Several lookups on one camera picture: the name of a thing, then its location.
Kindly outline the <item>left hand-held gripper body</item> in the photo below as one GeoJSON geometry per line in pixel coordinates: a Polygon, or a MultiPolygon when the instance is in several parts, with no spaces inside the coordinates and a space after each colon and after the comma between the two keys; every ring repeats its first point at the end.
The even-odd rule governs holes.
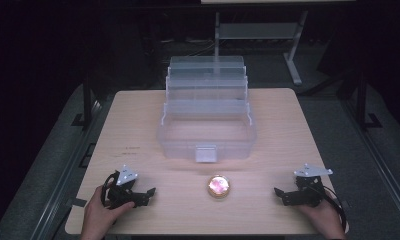
{"type": "Polygon", "coordinates": [[[135,194],[143,194],[132,191],[136,179],[137,174],[127,165],[111,174],[105,181],[105,205],[116,209],[125,203],[133,202],[135,194]]]}

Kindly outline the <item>aluminium frame rail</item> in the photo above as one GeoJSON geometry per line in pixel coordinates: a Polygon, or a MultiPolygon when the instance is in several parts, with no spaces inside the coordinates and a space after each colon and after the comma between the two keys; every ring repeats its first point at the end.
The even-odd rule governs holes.
{"type": "Polygon", "coordinates": [[[346,112],[350,121],[352,122],[352,125],[357,134],[359,135],[360,139],[366,146],[366,149],[370,153],[373,162],[376,165],[378,174],[380,175],[398,211],[400,212],[400,184],[396,180],[392,171],[389,169],[389,166],[387,165],[385,158],[383,157],[380,150],[377,148],[375,142],[372,140],[367,128],[363,127],[356,119],[353,105],[348,101],[342,100],[341,106],[343,110],[346,112]]]}
{"type": "Polygon", "coordinates": [[[79,102],[65,107],[42,148],[41,160],[34,167],[36,189],[43,191],[45,196],[30,240],[48,238],[62,202],[68,199],[68,192],[79,189],[80,183],[73,181],[73,175],[94,141],[96,120],[102,106],[95,100],[84,109],[91,117],[88,124],[84,123],[85,114],[78,107],[79,102]]]}

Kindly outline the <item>person's right hand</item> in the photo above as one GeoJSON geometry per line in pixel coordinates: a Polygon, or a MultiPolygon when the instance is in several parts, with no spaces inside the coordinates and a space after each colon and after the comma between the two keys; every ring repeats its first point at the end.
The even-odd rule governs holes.
{"type": "Polygon", "coordinates": [[[296,209],[306,216],[326,240],[347,240],[339,214],[328,201],[323,200],[316,207],[298,205],[296,209]]]}

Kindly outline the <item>person's left hand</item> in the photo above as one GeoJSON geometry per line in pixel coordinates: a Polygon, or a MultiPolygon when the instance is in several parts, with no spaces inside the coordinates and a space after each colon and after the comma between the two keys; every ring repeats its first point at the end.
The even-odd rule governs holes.
{"type": "Polygon", "coordinates": [[[101,202],[101,193],[102,187],[98,186],[85,206],[80,240],[102,240],[113,223],[135,206],[133,202],[128,202],[109,210],[101,202]]]}

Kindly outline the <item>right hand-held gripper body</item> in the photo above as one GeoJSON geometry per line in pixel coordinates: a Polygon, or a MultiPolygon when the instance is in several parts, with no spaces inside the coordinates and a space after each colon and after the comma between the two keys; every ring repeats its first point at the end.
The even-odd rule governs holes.
{"type": "Polygon", "coordinates": [[[331,175],[332,173],[331,169],[308,163],[305,163],[302,168],[295,170],[295,183],[299,191],[296,204],[316,207],[325,195],[321,177],[331,175]]]}

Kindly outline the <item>clear plastic tiered storage box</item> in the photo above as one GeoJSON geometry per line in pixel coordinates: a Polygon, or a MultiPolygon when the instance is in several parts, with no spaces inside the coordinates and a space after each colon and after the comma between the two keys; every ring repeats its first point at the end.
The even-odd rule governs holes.
{"type": "Polygon", "coordinates": [[[245,159],[257,139],[241,56],[176,56],[166,76],[157,140],[168,158],[245,159]]]}

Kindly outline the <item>grey metal stand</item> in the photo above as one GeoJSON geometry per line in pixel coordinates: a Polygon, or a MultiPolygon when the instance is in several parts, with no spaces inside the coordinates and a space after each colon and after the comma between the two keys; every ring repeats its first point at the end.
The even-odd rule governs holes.
{"type": "Polygon", "coordinates": [[[283,54],[286,66],[295,86],[302,80],[296,68],[294,57],[308,16],[303,11],[297,22],[283,23],[222,23],[220,13],[215,14],[214,56],[219,56],[221,40],[291,40],[290,50],[283,54]]]}

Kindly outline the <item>black metal post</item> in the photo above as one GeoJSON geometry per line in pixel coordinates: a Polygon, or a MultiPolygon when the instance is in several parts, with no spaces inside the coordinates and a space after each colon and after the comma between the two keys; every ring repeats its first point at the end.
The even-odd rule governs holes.
{"type": "Polygon", "coordinates": [[[366,112],[367,81],[363,73],[358,79],[356,100],[356,121],[363,131],[369,128],[381,128],[382,124],[373,113],[366,112]]]}
{"type": "Polygon", "coordinates": [[[83,89],[83,112],[78,113],[72,122],[72,126],[79,126],[83,130],[86,130],[92,120],[92,98],[91,98],[91,88],[90,81],[85,78],[82,84],[83,89]]]}

